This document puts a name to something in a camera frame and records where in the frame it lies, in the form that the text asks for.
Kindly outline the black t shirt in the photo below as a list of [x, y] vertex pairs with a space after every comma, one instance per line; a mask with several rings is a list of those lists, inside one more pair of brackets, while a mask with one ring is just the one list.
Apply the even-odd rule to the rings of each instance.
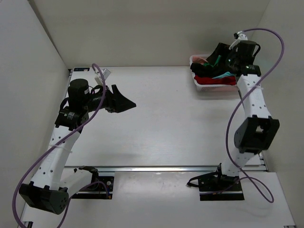
[[220, 62], [218, 63], [217, 66], [214, 68], [206, 68], [202, 64], [197, 64], [197, 63], [191, 63], [190, 65], [191, 71], [199, 76], [199, 77], [216, 77], [219, 76], [225, 72], [230, 72], [230, 70], [225, 66], [224, 58], [220, 59]]

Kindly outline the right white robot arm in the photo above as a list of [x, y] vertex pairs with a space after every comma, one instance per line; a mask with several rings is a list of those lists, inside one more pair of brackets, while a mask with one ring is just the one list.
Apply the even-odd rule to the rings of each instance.
[[212, 194], [230, 189], [239, 182], [247, 162], [270, 147], [280, 122], [267, 109], [260, 85], [260, 67], [254, 65], [260, 49], [251, 40], [242, 40], [232, 47], [218, 43], [205, 63], [192, 60], [190, 69], [202, 85], [224, 83], [238, 87], [241, 101], [237, 107], [243, 107], [245, 119], [234, 134], [234, 150], [227, 152], [228, 159], [216, 171], [191, 178], [187, 186]]

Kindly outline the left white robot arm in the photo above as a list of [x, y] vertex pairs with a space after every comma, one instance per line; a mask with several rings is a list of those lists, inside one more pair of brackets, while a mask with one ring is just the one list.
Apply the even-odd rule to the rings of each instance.
[[82, 124], [88, 121], [89, 113], [100, 109], [121, 113], [135, 107], [136, 103], [124, 97], [116, 85], [111, 88], [97, 85], [90, 89], [87, 80], [72, 80], [55, 121], [50, 140], [52, 151], [42, 160], [30, 183], [21, 184], [20, 196], [30, 207], [61, 214], [71, 196], [97, 179], [96, 168], [82, 166], [69, 178], [61, 180], [71, 149], [82, 132]]

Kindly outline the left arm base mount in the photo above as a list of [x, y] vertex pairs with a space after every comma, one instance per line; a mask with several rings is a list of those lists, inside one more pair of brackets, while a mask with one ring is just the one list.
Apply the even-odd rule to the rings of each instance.
[[91, 183], [88, 187], [82, 187], [75, 193], [72, 199], [111, 200], [114, 189], [114, 172], [100, 172], [92, 166], [75, 168], [74, 172], [86, 171], [91, 174]]

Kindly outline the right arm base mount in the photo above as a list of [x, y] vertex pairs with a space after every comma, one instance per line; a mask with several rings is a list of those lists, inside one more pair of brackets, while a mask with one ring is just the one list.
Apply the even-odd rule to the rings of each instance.
[[201, 201], [242, 201], [245, 199], [238, 176], [227, 176], [221, 164], [214, 172], [189, 179], [188, 187], [199, 189]]

